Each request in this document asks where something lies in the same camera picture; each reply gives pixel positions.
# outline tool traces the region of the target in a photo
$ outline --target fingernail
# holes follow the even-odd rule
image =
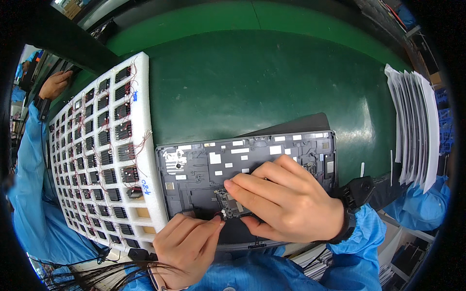
[[[234,183],[232,181],[230,181],[230,180],[225,180],[225,181],[223,181],[223,185],[225,187],[232,187],[234,185]]]

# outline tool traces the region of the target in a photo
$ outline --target person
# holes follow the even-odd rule
[[[333,264],[320,282],[305,276],[300,266],[277,252],[252,250],[235,260],[213,263],[225,222],[219,216],[204,221],[177,214],[155,235],[158,261],[76,273],[80,286],[87,290],[96,283],[96,276],[125,270],[127,275],[116,278],[111,290],[381,290],[377,246],[384,240],[386,227],[369,205],[360,208],[354,230],[338,242],[333,239],[348,230],[342,202],[331,198],[287,155],[265,162],[250,175],[241,173],[225,180],[224,186],[263,221],[241,218],[251,234],[293,243],[331,241],[327,248],[333,252]]]
[[[42,99],[54,100],[65,89],[72,72],[51,75],[39,92]],[[10,174],[3,191],[12,212],[12,224],[23,250],[42,261],[74,264],[99,257],[101,247],[67,226],[57,203],[55,187],[45,167],[45,140],[48,126],[39,120],[34,102],[18,149],[16,175]]]

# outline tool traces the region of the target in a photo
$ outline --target hand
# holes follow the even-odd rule
[[[224,185],[233,198],[266,222],[241,218],[255,236],[308,243],[331,240],[343,227],[342,202],[328,196],[317,180],[287,155],[265,162],[251,175],[238,174]]]
[[[67,79],[71,77],[73,71],[68,71],[66,73],[57,72],[51,75],[44,83],[39,92],[39,97],[42,99],[51,99],[55,100],[66,88],[68,85]]]
[[[177,214],[155,235],[158,261],[179,269],[153,268],[169,289],[183,289],[196,284],[213,261],[220,230],[225,225],[220,216],[210,221]]]

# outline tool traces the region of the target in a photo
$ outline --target blue anti-static gown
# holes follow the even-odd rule
[[[43,201],[53,199],[55,190],[45,172],[41,146],[42,139],[45,149],[48,125],[42,124],[38,116],[39,111],[31,104],[18,150],[15,185],[7,194],[14,208],[16,237],[24,251],[52,263],[73,264],[96,258],[98,253],[92,243],[67,226],[60,206]]]
[[[377,246],[385,239],[386,226],[377,213],[365,205],[356,213],[353,235],[337,245],[328,244],[333,264],[320,282],[306,277],[302,268],[283,257],[252,253],[246,257],[209,267],[201,281],[188,290],[218,291],[309,291],[381,290]],[[148,278],[129,283],[124,291],[153,290]]]

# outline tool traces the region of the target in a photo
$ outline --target white foam tray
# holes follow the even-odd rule
[[[127,76],[125,79],[115,84],[116,74],[128,66],[131,67],[130,76]],[[110,87],[102,93],[98,93],[99,84],[106,79],[110,79]],[[124,98],[115,101],[115,90],[125,85],[127,82],[130,82],[131,85],[130,93],[125,95]],[[89,100],[89,102],[85,102],[86,93],[92,89],[95,89],[94,98]],[[106,95],[109,96],[108,106],[101,110],[97,110],[98,101]],[[115,120],[115,108],[125,103],[130,105],[130,114],[123,119]],[[85,117],[86,107],[91,105],[94,106],[94,113]],[[72,114],[69,116],[70,108],[72,108]],[[108,125],[99,127],[97,122],[98,116],[105,113],[107,110],[109,111],[109,123]],[[79,113],[81,113],[82,117],[85,117],[85,119],[81,119],[81,122],[77,124],[75,122],[75,117],[76,115],[79,115]],[[94,122],[93,131],[85,134],[84,124],[90,120],[93,120]],[[72,127],[70,129],[68,129],[69,121],[72,121]],[[132,136],[124,140],[117,140],[115,127],[126,121],[131,122]],[[164,199],[159,190],[160,185],[157,179],[157,167],[152,140],[149,107],[149,57],[145,53],[138,53],[98,77],[64,106],[64,108],[51,120],[50,126],[51,125],[54,125],[55,127],[53,133],[50,133],[49,136],[54,183],[61,202],[63,214],[69,227],[93,241],[121,251],[129,251],[131,247],[128,246],[127,239],[131,239],[137,241],[141,248],[146,249],[149,252],[154,252],[152,247],[152,241],[154,239],[153,232],[160,231],[167,224],[167,215],[164,206]],[[61,132],[61,127],[63,125],[65,126],[64,133]],[[82,130],[82,136],[75,139],[75,131],[79,128]],[[98,134],[103,130],[110,131],[110,144],[100,146]],[[73,141],[68,143],[68,135],[70,132],[72,133]],[[89,136],[94,137],[94,148],[92,150],[86,150],[85,139]],[[63,138],[66,143],[65,147],[61,147]],[[82,153],[77,155],[75,148],[79,143],[82,144]],[[135,149],[135,160],[120,161],[117,149],[130,143],[133,143],[135,147],[140,145]],[[73,150],[73,157],[69,156],[70,148]],[[112,150],[113,163],[109,165],[102,165],[100,154],[102,151],[109,149]],[[62,158],[63,151],[66,152],[65,160]],[[57,155],[60,155],[60,161],[56,161],[54,163],[53,157],[55,156],[55,159],[58,160],[56,157]],[[96,155],[97,166],[95,168],[89,168],[86,157],[90,155]],[[83,158],[84,169],[78,169],[78,158]],[[69,164],[71,161],[74,161],[75,171],[71,171],[70,169]],[[67,173],[63,171],[63,164],[65,162],[67,163],[68,168]],[[124,183],[121,176],[121,170],[131,165],[137,166],[139,180],[135,183]],[[54,167],[58,168],[59,166],[62,167],[61,174],[59,171],[55,172],[54,170]],[[117,183],[105,183],[105,179],[102,175],[102,171],[105,169],[115,170]],[[99,173],[99,183],[91,184],[90,173],[94,171]],[[85,174],[87,184],[81,184],[80,174]],[[77,179],[76,186],[73,185],[73,177]],[[142,198],[130,199],[127,196],[127,190],[133,187],[142,188]],[[111,201],[108,196],[108,192],[106,190],[114,188],[118,189],[120,192],[120,201]],[[89,190],[90,199],[85,198],[83,194],[84,189]],[[93,193],[94,189],[103,190],[104,199],[102,201],[96,200]],[[69,190],[71,190],[73,198],[68,194]],[[80,192],[81,198],[76,196],[75,193],[77,191]],[[73,207],[72,202],[75,202],[76,209]],[[84,204],[85,211],[81,211],[78,203]],[[92,205],[94,207],[96,214],[91,214],[88,205]],[[103,205],[108,208],[108,217],[101,215],[98,205]],[[127,218],[117,218],[115,216],[114,207],[124,208]],[[71,218],[71,212],[74,213],[74,218]],[[76,218],[76,214],[80,216],[81,221]],[[84,217],[89,219],[90,224],[86,223],[86,219],[83,219]],[[92,218],[98,219],[101,227],[95,226]],[[107,230],[103,223],[104,221],[112,222],[114,224],[115,231]],[[120,224],[130,225],[134,235],[123,234],[120,230]],[[100,238],[97,231],[103,233],[105,235],[105,239]],[[120,243],[118,244],[112,241],[110,235],[118,237]]]

